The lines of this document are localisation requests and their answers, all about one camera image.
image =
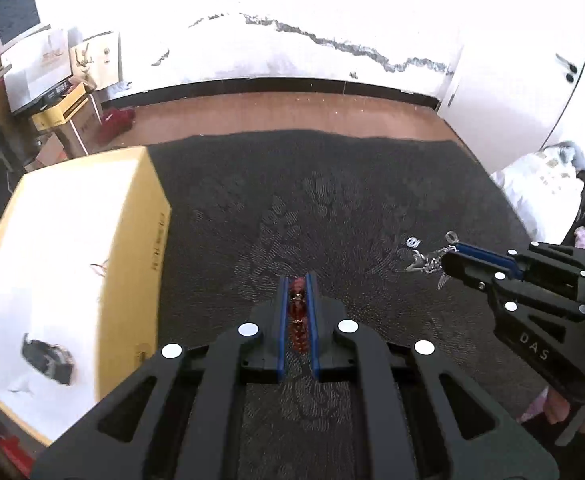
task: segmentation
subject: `white bag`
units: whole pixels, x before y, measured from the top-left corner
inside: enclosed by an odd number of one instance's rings
[[[35,101],[71,74],[68,35],[65,30],[42,30],[24,38],[1,55],[10,111],[16,112]]]
[[[571,160],[570,148],[552,147],[522,156],[491,175],[519,216],[532,240],[560,244],[575,222],[583,182]]]
[[[70,49],[72,75],[92,90],[119,82],[119,33],[93,36]]]

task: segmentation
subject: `white cabinet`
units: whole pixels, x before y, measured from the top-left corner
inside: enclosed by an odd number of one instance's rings
[[[492,173],[538,150],[561,117],[585,63],[585,0],[477,6],[439,116]]]

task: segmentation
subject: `black baseboard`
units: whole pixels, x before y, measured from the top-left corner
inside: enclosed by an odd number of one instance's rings
[[[186,83],[157,88],[147,92],[138,92],[108,100],[103,103],[103,108],[137,107],[190,97],[250,92],[317,92],[324,94],[361,95],[426,106],[433,110],[439,105],[438,99],[432,96],[352,81],[305,77],[256,77],[201,81],[199,83]]]

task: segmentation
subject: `dark gray rug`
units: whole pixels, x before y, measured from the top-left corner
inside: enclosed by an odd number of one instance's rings
[[[485,296],[408,273],[422,253],[462,241],[491,250],[528,237],[483,169],[453,142],[320,132],[192,137],[148,148],[173,208],[159,344],[196,346],[248,318],[280,274],[316,270],[322,292],[387,339],[428,338],[516,416],[543,381],[492,333]],[[318,384],[288,349],[280,386],[250,386],[242,479],[353,478],[349,391]]]

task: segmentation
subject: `yellow box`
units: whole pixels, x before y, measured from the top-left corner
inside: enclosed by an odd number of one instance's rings
[[[170,222],[144,147],[22,177],[0,220],[0,409],[48,446],[157,349]],[[63,348],[70,384],[22,356]]]
[[[33,115],[32,122],[40,132],[65,124],[86,99],[88,99],[86,86],[80,83],[59,103]]]

